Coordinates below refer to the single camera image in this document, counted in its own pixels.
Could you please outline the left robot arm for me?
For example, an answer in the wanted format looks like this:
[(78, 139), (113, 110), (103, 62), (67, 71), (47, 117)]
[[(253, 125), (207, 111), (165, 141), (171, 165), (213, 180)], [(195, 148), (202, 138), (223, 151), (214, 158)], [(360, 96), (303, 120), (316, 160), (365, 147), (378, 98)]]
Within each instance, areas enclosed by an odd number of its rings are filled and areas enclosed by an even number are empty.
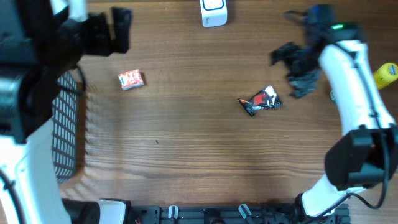
[(131, 223), (125, 200), (63, 199), (53, 164), (53, 101), (84, 55), (129, 50), (132, 11), (84, 1), (1, 1), (1, 203), (8, 223)]

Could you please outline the green labelled tin can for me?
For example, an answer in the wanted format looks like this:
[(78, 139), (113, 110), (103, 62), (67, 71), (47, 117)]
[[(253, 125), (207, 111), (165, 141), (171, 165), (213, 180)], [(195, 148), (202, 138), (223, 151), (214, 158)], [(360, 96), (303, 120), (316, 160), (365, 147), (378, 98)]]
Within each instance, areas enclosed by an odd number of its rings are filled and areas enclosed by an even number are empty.
[(333, 90), (330, 92), (330, 99), (331, 99), (331, 101), (332, 101), (334, 104), (336, 104), (336, 96), (335, 96)]

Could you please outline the red white snack packet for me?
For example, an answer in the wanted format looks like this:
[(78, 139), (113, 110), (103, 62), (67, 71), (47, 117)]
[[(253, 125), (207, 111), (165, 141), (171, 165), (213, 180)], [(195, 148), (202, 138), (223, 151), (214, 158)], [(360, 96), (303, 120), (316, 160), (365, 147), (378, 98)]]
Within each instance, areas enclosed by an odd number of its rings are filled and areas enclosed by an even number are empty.
[(123, 90), (129, 90), (131, 88), (140, 87), (144, 85), (141, 73), (139, 69), (130, 70), (118, 75)]

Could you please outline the yellow cylindrical bottle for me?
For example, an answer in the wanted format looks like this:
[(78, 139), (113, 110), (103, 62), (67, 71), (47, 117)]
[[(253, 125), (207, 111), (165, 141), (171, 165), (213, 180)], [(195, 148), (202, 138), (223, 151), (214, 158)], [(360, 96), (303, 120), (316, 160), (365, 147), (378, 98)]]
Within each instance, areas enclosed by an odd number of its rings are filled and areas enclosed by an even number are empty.
[(397, 80), (397, 65), (385, 63), (373, 73), (374, 81), (380, 90)]

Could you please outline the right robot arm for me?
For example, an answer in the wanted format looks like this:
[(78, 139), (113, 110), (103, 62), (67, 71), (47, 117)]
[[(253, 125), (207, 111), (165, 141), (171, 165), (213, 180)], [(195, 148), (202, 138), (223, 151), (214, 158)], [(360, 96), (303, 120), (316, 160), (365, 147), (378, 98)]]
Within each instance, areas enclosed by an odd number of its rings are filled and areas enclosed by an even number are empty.
[(271, 53), (271, 62), (285, 64), (296, 98), (311, 93), (324, 73), (342, 132), (325, 156), (324, 175), (297, 197), (296, 219), (321, 222), (349, 198), (360, 198), (365, 190), (380, 186), (379, 200), (373, 205), (377, 210), (397, 169), (397, 125), (374, 81), (363, 30), (354, 22), (338, 22), (329, 4), (287, 11), (284, 17), (304, 29), (307, 45), (289, 42)]

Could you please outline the black hex wrench package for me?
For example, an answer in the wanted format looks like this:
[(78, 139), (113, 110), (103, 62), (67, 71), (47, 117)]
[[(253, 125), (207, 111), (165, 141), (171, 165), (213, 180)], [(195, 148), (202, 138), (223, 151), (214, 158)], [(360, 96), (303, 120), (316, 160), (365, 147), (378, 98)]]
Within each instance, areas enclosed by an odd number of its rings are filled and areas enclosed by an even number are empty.
[(282, 104), (272, 85), (257, 92), (250, 100), (238, 98), (237, 101), (250, 117), (253, 117), (257, 110), (274, 109)]

